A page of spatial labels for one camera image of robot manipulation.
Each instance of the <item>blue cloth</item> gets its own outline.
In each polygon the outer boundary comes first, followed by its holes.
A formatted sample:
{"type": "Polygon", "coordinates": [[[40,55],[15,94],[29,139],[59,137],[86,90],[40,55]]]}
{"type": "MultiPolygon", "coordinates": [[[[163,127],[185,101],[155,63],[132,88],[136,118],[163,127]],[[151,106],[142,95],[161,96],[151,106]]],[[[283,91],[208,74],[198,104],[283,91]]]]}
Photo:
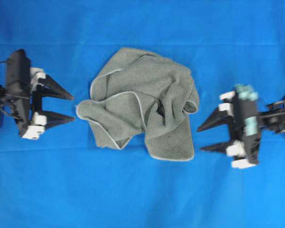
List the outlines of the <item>blue cloth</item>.
{"type": "Polygon", "coordinates": [[[5,117],[0,228],[285,228],[285,135],[264,132],[261,164],[235,170],[223,154],[198,149],[226,141],[227,128],[196,133],[236,83],[251,84],[267,104],[284,98],[285,0],[0,0],[0,60],[23,48],[75,97],[45,99],[45,110],[75,116],[121,47],[192,70],[195,158],[152,159],[143,135],[122,151],[96,148],[79,119],[24,140],[5,117]]]}

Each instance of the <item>towel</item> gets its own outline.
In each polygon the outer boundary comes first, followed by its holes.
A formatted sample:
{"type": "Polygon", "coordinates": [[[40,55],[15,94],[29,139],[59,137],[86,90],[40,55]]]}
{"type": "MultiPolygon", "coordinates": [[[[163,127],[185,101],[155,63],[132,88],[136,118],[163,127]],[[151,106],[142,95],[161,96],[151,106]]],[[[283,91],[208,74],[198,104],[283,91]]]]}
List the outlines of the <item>towel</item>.
{"type": "Polygon", "coordinates": [[[123,149],[145,133],[151,157],[193,158],[189,114],[199,106],[191,71],[156,53],[122,48],[91,84],[90,100],[76,108],[87,120],[98,147],[123,149]]]}

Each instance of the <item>blue fabric surface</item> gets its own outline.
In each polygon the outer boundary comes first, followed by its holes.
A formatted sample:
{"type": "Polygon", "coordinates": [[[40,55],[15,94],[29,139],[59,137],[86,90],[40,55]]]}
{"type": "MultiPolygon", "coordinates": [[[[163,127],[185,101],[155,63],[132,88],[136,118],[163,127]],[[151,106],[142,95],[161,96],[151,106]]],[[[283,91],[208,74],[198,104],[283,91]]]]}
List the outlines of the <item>blue fabric surface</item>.
{"type": "Polygon", "coordinates": [[[195,158],[152,159],[143,135],[122,151],[96,148],[79,119],[23,140],[5,117],[0,228],[285,228],[285,135],[265,132],[261,164],[235,170],[230,158],[198,149],[227,140],[225,127],[196,133],[236,83],[251,84],[266,104],[285,97],[285,0],[0,0],[0,60],[23,48],[75,97],[45,99],[45,110],[75,116],[121,47],[192,70],[195,158]]]}

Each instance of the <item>white plastic part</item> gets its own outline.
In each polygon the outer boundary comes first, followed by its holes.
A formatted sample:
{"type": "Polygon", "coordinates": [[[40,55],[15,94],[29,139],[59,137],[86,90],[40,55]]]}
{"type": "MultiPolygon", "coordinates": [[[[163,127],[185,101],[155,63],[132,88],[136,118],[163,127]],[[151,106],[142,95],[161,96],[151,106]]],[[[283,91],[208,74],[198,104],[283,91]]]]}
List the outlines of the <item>white plastic part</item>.
{"type": "Polygon", "coordinates": [[[219,104],[218,109],[220,111],[227,111],[228,115],[233,116],[233,106],[231,103],[222,103],[219,104]]]}
{"type": "Polygon", "coordinates": [[[43,134],[45,131],[44,126],[28,126],[27,131],[25,132],[25,134],[22,136],[22,138],[25,139],[33,139],[36,140],[39,138],[39,136],[41,134],[43,134]]]}
{"type": "Polygon", "coordinates": [[[46,79],[47,75],[43,72],[43,69],[39,68],[30,68],[30,91],[33,92],[36,89],[36,86],[38,85],[38,80],[39,79],[46,79]]]}
{"type": "Polygon", "coordinates": [[[43,69],[36,67],[31,67],[29,70],[31,76],[34,76],[37,72],[43,72],[43,69]]]}
{"type": "Polygon", "coordinates": [[[39,115],[38,112],[34,112],[32,122],[34,125],[47,125],[47,117],[45,115],[39,115]]]}
{"type": "Polygon", "coordinates": [[[231,146],[226,148],[226,154],[228,157],[244,157],[246,155],[246,151],[243,142],[235,140],[231,146]]]}
{"type": "Polygon", "coordinates": [[[253,167],[255,166],[255,164],[249,163],[248,159],[244,158],[244,159],[233,161],[231,163],[231,166],[233,168],[245,169],[245,168],[253,167]]]}
{"type": "Polygon", "coordinates": [[[221,101],[224,100],[224,99],[231,100],[231,99],[235,96],[235,94],[236,94],[235,91],[230,91],[230,92],[221,94],[221,95],[219,96],[219,99],[220,99],[221,101]]]}

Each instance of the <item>towel fold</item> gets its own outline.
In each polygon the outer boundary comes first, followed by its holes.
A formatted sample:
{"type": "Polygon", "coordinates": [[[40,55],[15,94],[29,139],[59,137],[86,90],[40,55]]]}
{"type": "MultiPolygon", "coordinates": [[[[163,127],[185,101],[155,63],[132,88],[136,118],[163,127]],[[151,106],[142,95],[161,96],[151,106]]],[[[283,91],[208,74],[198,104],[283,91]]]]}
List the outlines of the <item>towel fold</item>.
{"type": "Polygon", "coordinates": [[[188,114],[197,111],[199,96],[185,66],[153,52],[122,48],[92,82],[90,97],[76,113],[89,122],[97,146],[122,149],[145,132],[152,157],[193,158],[188,114]]]}

